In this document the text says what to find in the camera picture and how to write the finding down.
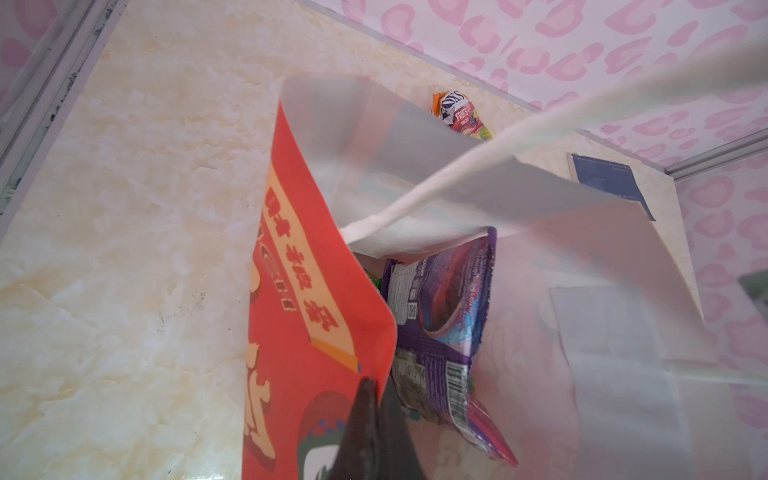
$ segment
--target orange candy wrapper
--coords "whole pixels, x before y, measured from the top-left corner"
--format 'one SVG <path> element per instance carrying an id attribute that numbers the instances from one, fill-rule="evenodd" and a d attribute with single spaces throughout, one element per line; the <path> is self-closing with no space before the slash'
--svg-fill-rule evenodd
<path id="1" fill-rule="evenodd" d="M 478 111 L 469 98 L 458 90 L 444 91 L 432 96 L 432 114 L 453 131 L 479 140 L 491 140 L 493 136 L 482 123 Z"/>

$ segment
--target dark blue card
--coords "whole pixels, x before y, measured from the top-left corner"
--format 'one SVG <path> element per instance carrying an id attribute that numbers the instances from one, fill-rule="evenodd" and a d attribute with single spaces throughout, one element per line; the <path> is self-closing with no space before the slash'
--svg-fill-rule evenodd
<path id="1" fill-rule="evenodd" d="M 618 195 L 626 200 L 640 202 L 648 214 L 648 218 L 656 221 L 648 210 L 643 194 L 634 181 L 634 175 L 629 165 L 617 164 L 592 157 L 571 155 L 573 157 L 573 171 L 578 181 L 584 185 L 597 188 L 603 192 Z"/>

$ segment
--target pink leopard print wallpaper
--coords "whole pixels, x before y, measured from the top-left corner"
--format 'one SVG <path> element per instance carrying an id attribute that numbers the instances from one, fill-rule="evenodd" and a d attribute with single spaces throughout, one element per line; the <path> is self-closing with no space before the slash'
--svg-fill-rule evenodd
<path id="1" fill-rule="evenodd" d="M 768 38 L 766 0 L 310 1 L 542 110 Z M 687 98 L 592 133 L 668 167 L 768 127 L 767 91 Z"/>
<path id="2" fill-rule="evenodd" d="M 768 269 L 768 154 L 677 184 L 704 322 L 720 364 L 768 377 L 768 323 L 737 277 Z M 759 480 L 768 480 L 768 387 L 732 385 Z"/>
<path id="3" fill-rule="evenodd" d="M 76 0 L 6 0 L 0 3 L 0 117 L 38 67 Z"/>

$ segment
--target snack package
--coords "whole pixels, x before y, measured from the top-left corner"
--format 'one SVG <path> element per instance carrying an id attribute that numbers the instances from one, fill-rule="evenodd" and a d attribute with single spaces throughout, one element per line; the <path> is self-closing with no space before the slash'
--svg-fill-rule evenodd
<path id="1" fill-rule="evenodd" d="M 453 131 L 480 140 L 491 140 L 488 131 L 475 106 L 463 93 L 453 90 L 444 91 L 432 96 L 432 114 L 440 118 Z"/>
<path id="2" fill-rule="evenodd" d="M 453 425 L 487 455 L 517 465 L 470 387 L 495 248 L 491 228 L 486 237 L 410 265 L 389 260 L 382 295 L 397 322 L 392 379 L 403 404 L 431 422 Z"/>

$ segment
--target yellow banner print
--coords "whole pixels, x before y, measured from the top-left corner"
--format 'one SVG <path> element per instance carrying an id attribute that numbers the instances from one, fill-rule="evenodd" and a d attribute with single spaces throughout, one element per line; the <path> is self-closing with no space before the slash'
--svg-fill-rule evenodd
<path id="1" fill-rule="evenodd" d="M 304 229 L 272 164 L 266 178 L 266 188 L 267 200 L 262 215 L 275 243 L 276 255 L 285 268 L 298 300 L 296 308 L 304 319 L 310 341 L 317 349 L 357 372 L 357 356 L 349 327 L 328 290 Z"/>

